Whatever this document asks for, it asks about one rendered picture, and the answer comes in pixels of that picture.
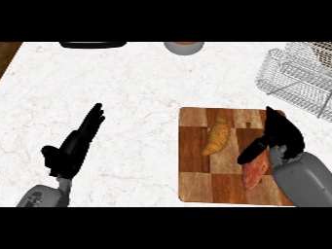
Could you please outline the black flat appliance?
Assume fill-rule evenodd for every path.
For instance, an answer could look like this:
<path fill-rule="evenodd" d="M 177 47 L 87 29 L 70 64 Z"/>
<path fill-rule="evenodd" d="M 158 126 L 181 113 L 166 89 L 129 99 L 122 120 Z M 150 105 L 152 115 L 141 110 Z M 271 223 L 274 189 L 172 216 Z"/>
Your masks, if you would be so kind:
<path fill-rule="evenodd" d="M 110 49 L 125 44 L 127 42 L 59 42 L 59 45 L 67 49 Z"/>

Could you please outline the grey bowl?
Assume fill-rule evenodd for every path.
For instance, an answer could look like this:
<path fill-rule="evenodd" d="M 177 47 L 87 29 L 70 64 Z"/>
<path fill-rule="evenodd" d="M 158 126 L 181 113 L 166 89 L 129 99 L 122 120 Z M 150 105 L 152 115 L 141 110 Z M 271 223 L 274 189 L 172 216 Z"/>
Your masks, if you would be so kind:
<path fill-rule="evenodd" d="M 165 42 L 163 46 L 166 50 L 174 53 L 175 55 L 191 55 L 194 54 L 200 48 L 202 48 L 203 43 L 202 42 L 194 42 L 191 44 L 180 44 L 175 42 Z"/>

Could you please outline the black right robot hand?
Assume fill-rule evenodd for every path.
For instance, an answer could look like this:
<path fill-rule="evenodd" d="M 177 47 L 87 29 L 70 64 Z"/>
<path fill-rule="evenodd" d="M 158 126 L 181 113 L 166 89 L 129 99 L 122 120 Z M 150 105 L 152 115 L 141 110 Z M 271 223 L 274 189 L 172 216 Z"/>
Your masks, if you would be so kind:
<path fill-rule="evenodd" d="M 304 137 L 298 128 L 270 107 L 265 107 L 262 135 L 240 152 L 237 164 L 251 162 L 265 149 L 276 150 L 277 161 L 292 160 L 304 152 Z"/>

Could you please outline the reddish sweet potato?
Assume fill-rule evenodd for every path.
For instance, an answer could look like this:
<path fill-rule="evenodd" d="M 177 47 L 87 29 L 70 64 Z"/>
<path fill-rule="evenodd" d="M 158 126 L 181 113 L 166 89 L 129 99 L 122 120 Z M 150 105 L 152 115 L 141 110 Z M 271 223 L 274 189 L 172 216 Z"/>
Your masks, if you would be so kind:
<path fill-rule="evenodd" d="M 267 170 L 267 165 L 267 151 L 262 151 L 256 158 L 243 164 L 243 186 L 246 191 L 255 187 Z"/>

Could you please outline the golden croissant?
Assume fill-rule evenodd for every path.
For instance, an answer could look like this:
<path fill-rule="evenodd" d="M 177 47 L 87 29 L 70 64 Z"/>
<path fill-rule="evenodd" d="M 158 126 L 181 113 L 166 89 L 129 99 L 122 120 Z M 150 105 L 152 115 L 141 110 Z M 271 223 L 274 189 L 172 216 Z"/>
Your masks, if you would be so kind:
<path fill-rule="evenodd" d="M 209 128 L 206 144 L 202 150 L 202 155 L 209 156 L 218 153 L 227 146 L 230 137 L 230 128 L 224 118 L 217 115 L 214 118 L 214 124 Z"/>

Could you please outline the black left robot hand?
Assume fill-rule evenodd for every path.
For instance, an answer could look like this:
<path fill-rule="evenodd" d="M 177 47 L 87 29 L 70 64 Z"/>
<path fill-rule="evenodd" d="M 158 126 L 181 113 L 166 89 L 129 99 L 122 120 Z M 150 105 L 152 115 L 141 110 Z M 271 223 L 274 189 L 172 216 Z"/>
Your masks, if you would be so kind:
<path fill-rule="evenodd" d="M 101 104 L 96 103 L 85 114 L 79 128 L 75 129 L 59 148 L 45 145 L 39 152 L 44 157 L 44 166 L 53 177 L 72 179 L 82 166 L 88 145 L 104 120 Z"/>

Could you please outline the checkered wooden cutting board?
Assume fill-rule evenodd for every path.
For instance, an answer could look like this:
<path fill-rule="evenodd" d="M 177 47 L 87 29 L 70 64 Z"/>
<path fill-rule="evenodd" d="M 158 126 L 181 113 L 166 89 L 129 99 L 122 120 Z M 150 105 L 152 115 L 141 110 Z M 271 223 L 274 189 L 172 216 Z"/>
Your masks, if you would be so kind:
<path fill-rule="evenodd" d="M 225 148 L 200 154 L 209 128 L 220 116 L 230 128 Z M 178 119 L 178 198 L 187 202 L 292 206 L 271 178 L 271 163 L 252 190 L 243 186 L 243 167 L 237 156 L 262 135 L 265 111 L 183 107 Z"/>

